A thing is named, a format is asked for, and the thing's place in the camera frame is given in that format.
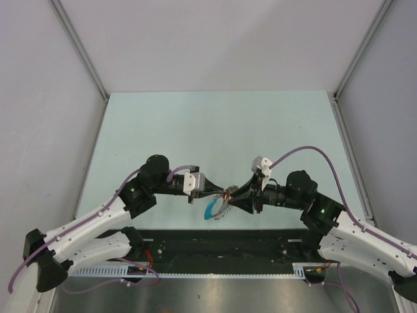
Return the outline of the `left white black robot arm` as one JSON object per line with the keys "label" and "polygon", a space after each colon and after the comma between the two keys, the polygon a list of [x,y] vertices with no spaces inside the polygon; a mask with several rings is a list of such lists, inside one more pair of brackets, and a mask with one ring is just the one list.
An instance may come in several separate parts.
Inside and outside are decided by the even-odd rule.
{"label": "left white black robot arm", "polygon": [[36,290],[50,291],[79,268],[109,259],[140,259],[143,239],[134,227],[100,238],[112,227],[129,222],[156,205],[156,195],[186,196],[189,200],[223,194],[198,166],[174,170],[164,155],[152,155],[133,171],[114,195],[95,210],[54,230],[33,229],[25,236],[23,265],[37,269]]}

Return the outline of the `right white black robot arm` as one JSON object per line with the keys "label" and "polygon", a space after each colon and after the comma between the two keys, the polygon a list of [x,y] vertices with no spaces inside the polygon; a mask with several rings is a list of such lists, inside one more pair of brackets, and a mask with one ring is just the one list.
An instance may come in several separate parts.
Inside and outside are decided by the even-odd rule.
{"label": "right white black robot arm", "polygon": [[308,229],[300,245],[305,260],[321,257],[345,263],[416,302],[416,246],[359,219],[347,206],[319,193],[317,187],[304,170],[291,172],[283,186],[266,184],[257,172],[231,194],[229,204],[250,214],[260,213],[266,205],[300,210],[300,219]]}

